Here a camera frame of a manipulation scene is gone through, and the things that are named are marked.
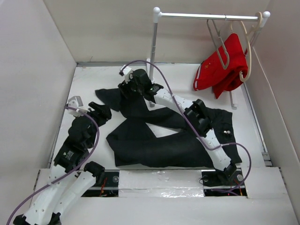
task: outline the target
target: white end cap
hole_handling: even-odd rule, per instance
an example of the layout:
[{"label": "white end cap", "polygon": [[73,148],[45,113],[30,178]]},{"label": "white end cap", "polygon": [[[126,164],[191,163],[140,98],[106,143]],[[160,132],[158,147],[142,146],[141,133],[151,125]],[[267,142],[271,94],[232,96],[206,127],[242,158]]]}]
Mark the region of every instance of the white end cap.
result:
[{"label": "white end cap", "polygon": [[264,27],[264,25],[266,24],[268,18],[271,16],[271,13],[269,11],[265,11],[262,13],[262,17],[263,17],[263,21],[262,21],[262,24],[261,24],[261,28]]},{"label": "white end cap", "polygon": [[155,7],[153,9],[153,22],[154,23],[158,23],[159,17],[160,17],[160,8],[159,7]]}]

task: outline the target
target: white wall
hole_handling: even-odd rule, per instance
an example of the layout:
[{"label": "white wall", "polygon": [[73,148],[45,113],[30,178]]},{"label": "white wall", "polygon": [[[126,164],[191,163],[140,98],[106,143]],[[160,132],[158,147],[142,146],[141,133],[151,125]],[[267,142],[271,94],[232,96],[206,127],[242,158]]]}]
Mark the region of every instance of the white wall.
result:
[{"label": "white wall", "polygon": [[76,63],[42,0],[0,2],[4,173],[47,166]]},{"label": "white wall", "polygon": [[247,86],[271,160],[282,169],[300,220],[300,1],[272,0],[268,8],[271,17],[255,45]]},{"label": "white wall", "polygon": [[[152,10],[254,15],[269,0],[44,0],[76,61],[130,61],[150,56]],[[202,62],[214,52],[205,20],[162,18],[157,61]]]}]

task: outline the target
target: clothing rack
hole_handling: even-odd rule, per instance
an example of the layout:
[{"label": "clothing rack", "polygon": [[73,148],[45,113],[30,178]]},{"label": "clothing rack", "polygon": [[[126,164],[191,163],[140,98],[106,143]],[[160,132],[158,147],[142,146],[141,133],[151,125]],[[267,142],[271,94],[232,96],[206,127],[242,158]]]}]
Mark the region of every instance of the clothing rack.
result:
[{"label": "clothing rack", "polygon": [[[160,17],[170,17],[170,18],[190,18],[190,19],[204,19],[204,20],[226,20],[226,21],[252,21],[252,22],[259,22],[261,20],[261,23],[259,24],[259,27],[254,32],[253,36],[250,40],[250,46],[253,47],[255,41],[257,40],[257,37],[259,33],[261,32],[262,28],[266,24],[268,18],[270,17],[270,12],[266,11],[262,13],[262,18],[259,16],[240,16],[240,15],[211,15],[211,14],[185,14],[185,13],[162,13],[160,11],[159,7],[155,7],[153,9],[153,36],[152,36],[152,46],[151,46],[151,55],[150,59],[147,59],[151,63],[154,63],[155,60],[155,50],[156,50],[156,38],[157,38],[157,31],[158,31],[158,20]],[[147,70],[149,72],[149,78],[152,82],[154,82],[153,78],[153,66],[149,65],[147,67]],[[237,102],[235,100],[234,93],[230,93],[230,99],[231,99],[231,105],[233,108],[237,107]]]}]

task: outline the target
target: beige hanger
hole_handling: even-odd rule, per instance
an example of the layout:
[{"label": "beige hanger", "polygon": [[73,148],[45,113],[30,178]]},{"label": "beige hanger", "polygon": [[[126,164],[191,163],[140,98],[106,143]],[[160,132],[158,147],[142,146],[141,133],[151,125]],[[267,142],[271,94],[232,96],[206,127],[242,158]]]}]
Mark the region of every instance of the beige hanger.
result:
[{"label": "beige hanger", "polygon": [[[252,27],[251,27],[249,33],[247,32],[247,29],[246,29],[245,24],[243,23],[243,21],[239,21],[239,24],[240,24],[240,26],[241,26],[241,28],[242,28],[242,30],[243,30],[243,35],[244,35],[244,38],[245,38],[245,41],[246,41],[246,44],[247,44],[247,54],[249,54],[249,62],[247,63],[247,65],[248,65],[247,76],[244,78],[243,72],[240,71],[240,80],[241,80],[242,82],[246,82],[246,81],[249,79],[250,75],[251,75],[252,52],[251,52],[251,45],[250,45],[250,41],[249,41],[249,36],[250,36],[250,34],[251,34],[252,32],[255,32],[256,30],[259,29],[259,27],[260,27],[260,25],[261,25],[261,23],[262,23],[262,21],[263,21],[263,15],[262,15],[261,12],[258,12],[258,13],[256,13],[255,15],[258,16],[259,21],[258,21],[258,23],[257,23],[256,26],[252,26]],[[233,33],[233,21],[231,21],[231,23],[230,23],[230,29],[231,29],[231,32]]]}]

